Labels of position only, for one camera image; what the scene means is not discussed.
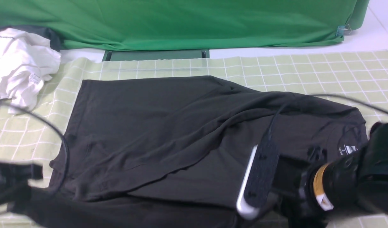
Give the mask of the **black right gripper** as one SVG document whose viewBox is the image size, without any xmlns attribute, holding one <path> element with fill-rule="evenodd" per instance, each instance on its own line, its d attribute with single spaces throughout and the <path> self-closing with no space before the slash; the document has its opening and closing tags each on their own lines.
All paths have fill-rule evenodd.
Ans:
<svg viewBox="0 0 388 228">
<path fill-rule="evenodd" d="M 272 191 L 281 200 L 275 211 L 285 216 L 290 228 L 325 228 L 323 209 L 313 190 L 315 174 L 327 163 L 327 150 L 310 147 L 307 160 L 280 155 Z"/>
</svg>

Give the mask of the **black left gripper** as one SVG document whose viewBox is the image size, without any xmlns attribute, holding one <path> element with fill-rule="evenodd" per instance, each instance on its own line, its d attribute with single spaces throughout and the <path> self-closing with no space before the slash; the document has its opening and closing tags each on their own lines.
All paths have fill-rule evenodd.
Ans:
<svg viewBox="0 0 388 228">
<path fill-rule="evenodd" d="M 0 205 L 29 200 L 28 180 L 42 180 L 42 165 L 0 162 Z"/>
</svg>

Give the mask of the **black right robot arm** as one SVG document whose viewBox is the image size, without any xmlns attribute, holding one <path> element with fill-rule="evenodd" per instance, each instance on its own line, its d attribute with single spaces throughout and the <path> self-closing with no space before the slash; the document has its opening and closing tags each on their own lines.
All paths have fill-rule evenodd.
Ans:
<svg viewBox="0 0 388 228">
<path fill-rule="evenodd" d="M 290 228 L 324 228 L 332 220 L 388 215 L 388 123 L 375 123 L 360 149 L 333 161 L 325 149 L 308 159 L 281 155 L 272 192 L 274 211 Z"/>
</svg>

